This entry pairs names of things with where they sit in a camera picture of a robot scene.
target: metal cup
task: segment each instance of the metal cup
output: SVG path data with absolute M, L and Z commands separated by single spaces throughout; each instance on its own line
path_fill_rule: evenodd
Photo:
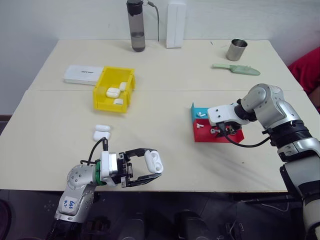
M 245 40 L 242 39 L 233 39 L 231 41 L 230 47 L 228 49 L 228 52 L 226 53 L 226 58 L 231 61 L 238 61 L 244 52 L 246 46 L 248 46 L 248 43 Z

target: blue block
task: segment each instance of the blue block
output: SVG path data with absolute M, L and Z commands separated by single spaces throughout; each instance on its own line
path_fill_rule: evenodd
M 192 103 L 191 109 L 190 109 L 192 123 L 195 122 L 195 119 L 208 119 L 208 109 L 209 107 L 195 107 L 195 104 Z M 202 114 L 205 114 L 205 116 L 203 117 L 197 116 L 197 112 L 201 112 Z

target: water bottle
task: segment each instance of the water bottle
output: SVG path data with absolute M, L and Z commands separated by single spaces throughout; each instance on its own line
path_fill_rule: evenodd
M 126 7 L 128 9 L 131 44 L 133 50 L 142 52 L 145 50 L 145 28 L 143 16 L 143 1 L 127 0 Z

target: white table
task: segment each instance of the white table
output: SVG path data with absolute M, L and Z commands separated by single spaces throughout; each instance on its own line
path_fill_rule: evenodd
M 95 111 L 91 91 L 28 90 L 0 136 L 0 189 L 62 191 L 68 171 L 86 160 L 96 124 L 112 126 L 109 150 L 154 148 L 164 172 L 153 182 L 100 191 L 284 192 L 277 148 L 265 143 L 241 148 L 231 143 L 195 143 L 190 107 L 236 101 L 246 91 L 135 91 L 126 114 Z M 286 91 L 314 137 L 319 115 L 303 91 Z M 244 144 L 260 142 L 258 122 L 243 128 Z M 93 159 L 99 157 L 98 147 Z M 133 173 L 148 173 L 143 157 L 133 158 Z
M 29 89 L 91 90 L 93 87 L 65 84 L 69 65 L 114 66 L 135 69 L 136 91 L 248 91 L 268 83 L 284 91 L 302 90 L 268 40 L 247 41 L 239 61 L 225 55 L 230 40 L 185 40 L 182 48 L 166 49 L 148 40 L 143 52 L 134 52 L 128 40 L 60 40 Z M 214 63 L 249 65 L 259 76 L 211 69 Z

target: black cable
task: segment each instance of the black cable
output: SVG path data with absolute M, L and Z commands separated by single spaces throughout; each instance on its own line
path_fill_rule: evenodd
M 94 161 L 91 161 L 92 155 L 94 154 L 94 151 L 96 149 L 96 147 L 99 145 L 99 143 L 102 142 L 103 145 L 103 151 L 108 151 L 108 139 L 104 136 L 103 138 L 101 138 L 99 141 L 96 142 L 96 144 L 93 146 L 91 152 L 90 152 L 90 156 L 89 156 L 89 160 L 86 161 L 87 165 L 89 166 L 89 164 L 94 164 Z
M 155 10 L 156 10 L 156 16 L 157 16 L 157 18 L 158 18 L 158 42 L 159 42 L 159 11 L 158 11 L 157 6 L 156 6 L 153 2 L 148 1 L 148 4 L 149 4 L 151 7 L 154 7 Z
M 89 163 L 89 164 L 97 164 L 97 162 L 100 162 L 100 159 L 97 159 L 95 161 L 86 161 L 86 160 L 80 160 L 80 164 Z
M 226 125 L 224 123 L 218 123 L 217 124 L 218 128 L 220 129 L 220 132 L 223 134 L 223 136 L 232 144 L 234 145 L 237 145 L 239 147 L 242 147 L 242 148 L 255 148 L 255 147 L 259 147 L 261 146 L 262 144 L 264 144 L 265 142 L 267 142 L 270 137 L 268 136 L 265 140 L 257 143 L 257 144 L 254 144 L 254 145 L 243 145 L 243 144 L 240 144 L 240 143 L 237 143 L 236 141 L 233 141 L 230 137 L 228 137 L 228 134 L 226 133 Z

